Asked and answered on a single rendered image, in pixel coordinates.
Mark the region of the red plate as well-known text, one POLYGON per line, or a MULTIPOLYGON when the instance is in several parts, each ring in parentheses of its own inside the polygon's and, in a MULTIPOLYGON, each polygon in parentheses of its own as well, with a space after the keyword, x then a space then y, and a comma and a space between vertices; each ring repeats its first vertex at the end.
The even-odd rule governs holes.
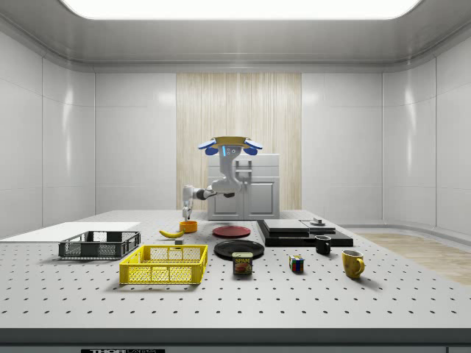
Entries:
POLYGON ((251 230, 241 226, 223 226, 213 229, 212 234, 223 238, 241 238, 250 235, 251 230))

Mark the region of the black plate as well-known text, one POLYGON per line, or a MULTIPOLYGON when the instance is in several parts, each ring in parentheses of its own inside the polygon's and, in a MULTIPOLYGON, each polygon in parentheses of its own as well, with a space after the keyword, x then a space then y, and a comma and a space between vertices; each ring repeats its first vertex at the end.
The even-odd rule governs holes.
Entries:
POLYGON ((214 252, 222 257, 231 260, 234 252, 251 252, 254 258, 260 257, 264 253, 264 246, 251 240, 227 240, 217 243, 214 252))

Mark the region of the yellow basket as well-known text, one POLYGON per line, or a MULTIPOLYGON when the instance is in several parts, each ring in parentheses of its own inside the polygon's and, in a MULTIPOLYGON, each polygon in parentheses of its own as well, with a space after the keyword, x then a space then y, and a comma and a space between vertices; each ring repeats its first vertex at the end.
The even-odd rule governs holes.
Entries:
POLYGON ((206 245, 142 245, 119 263, 121 284, 199 284, 206 245))

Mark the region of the white cabinet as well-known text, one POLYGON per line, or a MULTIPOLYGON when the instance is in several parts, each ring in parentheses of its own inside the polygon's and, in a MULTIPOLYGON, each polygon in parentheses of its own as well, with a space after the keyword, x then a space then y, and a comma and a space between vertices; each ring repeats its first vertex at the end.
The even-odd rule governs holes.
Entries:
POLYGON ((260 220, 278 218, 279 155, 241 153, 233 162, 233 170, 242 182, 241 190, 232 198, 219 194, 207 201, 210 220, 260 220))

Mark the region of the flat-sided can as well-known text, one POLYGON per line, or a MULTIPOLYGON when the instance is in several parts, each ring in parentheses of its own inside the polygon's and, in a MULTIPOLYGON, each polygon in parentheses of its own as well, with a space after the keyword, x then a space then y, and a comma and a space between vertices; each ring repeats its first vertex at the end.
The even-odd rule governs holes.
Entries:
POLYGON ((233 252, 233 273, 236 275, 252 274, 252 252, 233 252))

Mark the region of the drone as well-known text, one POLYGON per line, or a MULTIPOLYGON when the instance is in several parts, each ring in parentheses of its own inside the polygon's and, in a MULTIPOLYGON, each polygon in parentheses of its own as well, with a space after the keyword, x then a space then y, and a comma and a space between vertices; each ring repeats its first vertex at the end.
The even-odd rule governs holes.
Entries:
POLYGON ((206 155, 220 153, 220 155, 227 156, 232 147, 241 147, 246 154, 250 155, 256 155, 263 148, 261 143, 240 136, 216 137, 198 145, 198 149, 204 149, 206 155))

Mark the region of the dark grey basket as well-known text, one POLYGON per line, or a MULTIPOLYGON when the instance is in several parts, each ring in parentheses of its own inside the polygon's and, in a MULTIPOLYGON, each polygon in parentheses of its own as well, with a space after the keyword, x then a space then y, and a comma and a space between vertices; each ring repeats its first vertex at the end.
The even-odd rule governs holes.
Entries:
POLYGON ((59 243, 59 256, 74 259, 121 259, 138 247, 140 232, 87 231, 59 243))

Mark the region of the black stove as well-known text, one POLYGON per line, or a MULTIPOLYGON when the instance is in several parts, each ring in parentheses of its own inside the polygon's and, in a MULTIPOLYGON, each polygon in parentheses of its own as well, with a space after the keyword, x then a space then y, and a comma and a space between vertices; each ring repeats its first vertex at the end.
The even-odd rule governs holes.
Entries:
POLYGON ((265 219, 258 227, 266 246, 315 246, 315 237, 331 237, 331 246, 353 246, 353 239, 332 225, 315 220, 265 219))

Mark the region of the yellow mug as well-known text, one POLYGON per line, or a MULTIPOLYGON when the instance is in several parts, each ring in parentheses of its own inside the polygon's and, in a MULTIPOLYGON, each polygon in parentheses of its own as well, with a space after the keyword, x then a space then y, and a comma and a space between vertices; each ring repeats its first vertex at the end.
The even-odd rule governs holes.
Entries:
POLYGON ((364 272, 364 255, 354 250, 344 250, 341 253, 345 274, 352 279, 358 279, 364 272))

